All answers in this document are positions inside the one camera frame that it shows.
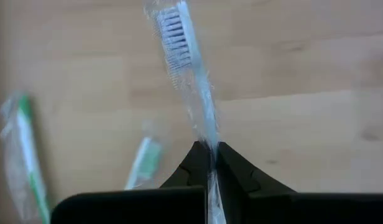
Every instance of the white toothbrush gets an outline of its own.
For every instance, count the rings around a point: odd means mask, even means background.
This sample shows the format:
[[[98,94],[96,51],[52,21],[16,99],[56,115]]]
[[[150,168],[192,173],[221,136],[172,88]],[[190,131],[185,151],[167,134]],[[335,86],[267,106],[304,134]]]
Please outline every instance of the white toothbrush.
[[[189,70],[194,74],[196,89],[201,99],[204,119],[203,137],[207,141],[216,162],[218,133],[216,130],[215,107],[211,96],[210,83],[205,69],[195,32],[185,1],[180,1],[174,7],[166,8],[157,13],[156,25],[159,29],[162,47],[167,61],[170,78],[174,83],[186,75]],[[208,223],[226,223],[215,167],[212,170],[208,201],[210,212]]]

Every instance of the wooden table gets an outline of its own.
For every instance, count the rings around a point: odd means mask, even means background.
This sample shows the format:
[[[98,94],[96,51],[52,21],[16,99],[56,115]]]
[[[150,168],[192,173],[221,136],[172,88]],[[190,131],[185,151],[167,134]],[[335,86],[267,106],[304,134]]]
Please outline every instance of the wooden table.
[[[383,192],[383,139],[364,134],[356,94],[383,84],[383,0],[194,0],[190,13],[222,140],[295,190]],[[122,189],[145,121],[167,133],[157,186],[195,140],[141,1],[0,1],[0,104],[14,90],[34,99],[52,205]],[[0,146],[0,223],[15,223],[2,169]]]

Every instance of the wooden surface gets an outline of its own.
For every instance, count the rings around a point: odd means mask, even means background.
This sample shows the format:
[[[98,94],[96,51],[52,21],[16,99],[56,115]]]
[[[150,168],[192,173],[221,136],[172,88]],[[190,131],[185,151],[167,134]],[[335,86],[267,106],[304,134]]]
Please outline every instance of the wooden surface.
[[[383,192],[383,139],[364,134],[383,97],[361,97],[383,86],[383,0],[194,0],[190,13],[222,140],[295,190]],[[195,140],[141,1],[0,1],[0,103],[14,90],[34,99],[52,205],[122,189],[145,121],[167,133],[156,185]],[[15,223],[2,163],[0,146],[0,223]]]

